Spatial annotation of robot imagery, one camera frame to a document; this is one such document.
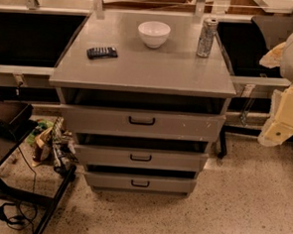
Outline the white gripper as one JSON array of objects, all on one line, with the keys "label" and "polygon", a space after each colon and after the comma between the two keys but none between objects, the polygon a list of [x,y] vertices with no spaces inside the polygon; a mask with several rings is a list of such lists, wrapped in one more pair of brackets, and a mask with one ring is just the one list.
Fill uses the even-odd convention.
[{"label": "white gripper", "polygon": [[267,147],[281,145],[293,136],[293,85],[284,91],[274,90],[270,104],[270,117],[257,137]]}]

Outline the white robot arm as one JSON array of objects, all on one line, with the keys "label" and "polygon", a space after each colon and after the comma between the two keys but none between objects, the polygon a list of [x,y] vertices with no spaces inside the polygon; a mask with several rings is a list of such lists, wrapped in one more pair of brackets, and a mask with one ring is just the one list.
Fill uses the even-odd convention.
[{"label": "white robot arm", "polygon": [[293,33],[286,42],[278,44],[262,57],[259,63],[270,68],[280,67],[280,75],[291,82],[284,91],[273,91],[270,117],[257,137],[259,144],[275,147],[293,136]]}]

